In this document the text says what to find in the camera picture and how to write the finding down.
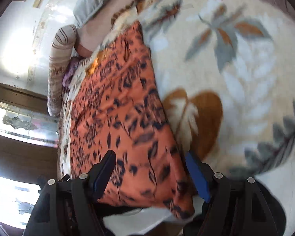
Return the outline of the orange black floral blouse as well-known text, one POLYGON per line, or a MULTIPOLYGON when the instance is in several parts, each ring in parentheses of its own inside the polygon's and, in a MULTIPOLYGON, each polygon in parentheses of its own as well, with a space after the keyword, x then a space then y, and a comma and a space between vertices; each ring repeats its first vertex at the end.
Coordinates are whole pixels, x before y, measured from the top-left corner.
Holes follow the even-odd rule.
POLYGON ((72 177, 112 150, 117 160, 100 202, 166 207, 186 219, 195 210, 180 152, 159 98, 149 48, 136 21, 107 48, 62 111, 61 152, 72 177))

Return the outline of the stained glass wooden door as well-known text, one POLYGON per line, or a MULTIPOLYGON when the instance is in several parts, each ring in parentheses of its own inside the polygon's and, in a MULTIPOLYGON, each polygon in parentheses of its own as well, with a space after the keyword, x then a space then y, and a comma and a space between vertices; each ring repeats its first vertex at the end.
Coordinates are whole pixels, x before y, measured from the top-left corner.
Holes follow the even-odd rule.
POLYGON ((57 119, 46 96, 0 83, 0 225, 21 235, 45 180, 57 178, 57 119))

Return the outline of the purple cloth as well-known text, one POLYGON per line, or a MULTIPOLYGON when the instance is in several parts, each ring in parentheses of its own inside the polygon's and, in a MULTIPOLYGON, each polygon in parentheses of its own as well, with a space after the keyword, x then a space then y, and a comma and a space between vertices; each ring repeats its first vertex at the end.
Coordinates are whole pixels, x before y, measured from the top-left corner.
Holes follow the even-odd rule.
POLYGON ((73 56, 70 59, 69 64, 66 68, 65 74, 63 76, 63 80, 62 80, 62 86, 64 88, 69 86, 69 84, 72 80, 72 77, 78 68, 80 60, 82 60, 81 56, 73 56))

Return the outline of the cream leaf-pattern fleece blanket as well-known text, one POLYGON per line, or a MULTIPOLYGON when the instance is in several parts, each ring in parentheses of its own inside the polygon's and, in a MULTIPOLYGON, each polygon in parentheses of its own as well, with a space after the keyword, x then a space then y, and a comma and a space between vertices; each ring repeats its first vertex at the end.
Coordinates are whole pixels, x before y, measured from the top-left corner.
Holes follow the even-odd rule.
MULTIPOLYGON (((62 111, 136 21, 183 166, 194 151, 213 170, 243 178, 295 158, 295 21, 263 0, 141 0, 81 61, 62 111)), ((58 167, 71 176, 62 111, 58 167)))

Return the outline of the striped cylindrical bolster pillow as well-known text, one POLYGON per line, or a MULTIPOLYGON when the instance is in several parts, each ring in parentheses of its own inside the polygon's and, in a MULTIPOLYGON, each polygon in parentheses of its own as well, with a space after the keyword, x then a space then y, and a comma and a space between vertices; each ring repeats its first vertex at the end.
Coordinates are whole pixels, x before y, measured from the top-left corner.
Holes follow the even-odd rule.
POLYGON ((52 117, 57 117, 62 108, 62 80, 71 59, 77 40, 75 25, 61 27, 52 40, 49 55, 47 109, 52 117))

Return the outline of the pink quilted bed sheet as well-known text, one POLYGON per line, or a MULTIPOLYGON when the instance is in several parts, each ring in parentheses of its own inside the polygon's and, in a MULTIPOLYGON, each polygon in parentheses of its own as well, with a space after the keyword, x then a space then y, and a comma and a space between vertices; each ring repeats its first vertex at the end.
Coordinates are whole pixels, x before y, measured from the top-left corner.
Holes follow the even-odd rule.
POLYGON ((114 21, 123 9, 127 10, 135 0, 108 0, 100 10, 82 27, 78 27, 78 35, 74 48, 86 58, 92 55, 111 31, 114 21))

